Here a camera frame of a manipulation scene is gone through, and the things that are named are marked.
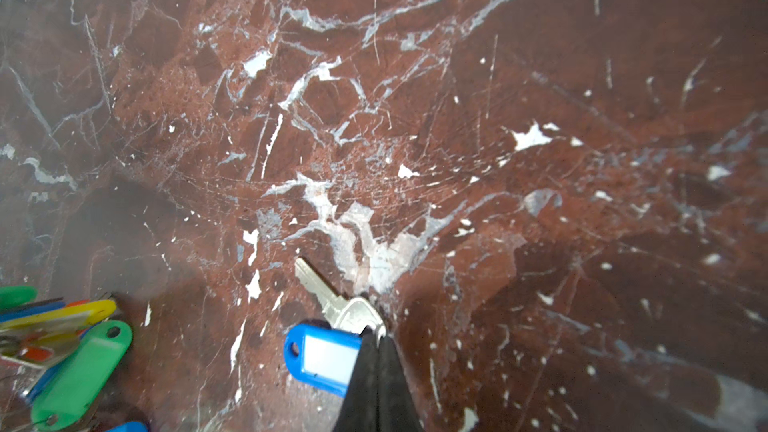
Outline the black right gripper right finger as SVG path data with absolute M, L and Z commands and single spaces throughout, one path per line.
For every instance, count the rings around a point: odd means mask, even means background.
M 378 343 L 377 366 L 377 430 L 422 431 L 396 345 L 390 337 L 383 337 Z

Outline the steel key ring disc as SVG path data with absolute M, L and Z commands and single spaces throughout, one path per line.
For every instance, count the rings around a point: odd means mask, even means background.
M 1 290 L 1 323 L 63 307 L 106 299 L 111 299 L 117 304 L 111 295 L 97 300 L 75 302 L 68 302 L 61 297 L 41 300 L 37 296 L 36 289 L 31 286 L 4 287 Z M 125 322 L 121 318 L 118 304 L 116 312 L 102 322 L 109 320 Z M 62 367 L 63 362 L 75 352 L 83 336 L 92 327 L 102 322 L 80 330 L 59 326 L 54 330 L 40 327 L 35 330 L 22 329 L 1 333 L 2 430 L 39 431 L 30 418 L 33 402 Z M 109 394 L 109 385 L 113 375 L 124 362 L 129 349 L 88 414 L 80 422 L 62 431 L 147 430 L 148 427 L 143 420 L 127 420 L 115 407 L 102 404 Z

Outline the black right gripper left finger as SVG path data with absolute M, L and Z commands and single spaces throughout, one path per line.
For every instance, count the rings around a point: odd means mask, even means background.
M 377 337 L 366 333 L 355 362 L 348 390 L 334 432 L 377 430 L 378 347 Z

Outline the blue key tag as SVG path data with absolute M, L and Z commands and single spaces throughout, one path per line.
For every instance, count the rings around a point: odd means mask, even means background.
M 284 362 L 294 379 L 344 398 L 361 344 L 359 335 L 298 324 L 286 334 Z

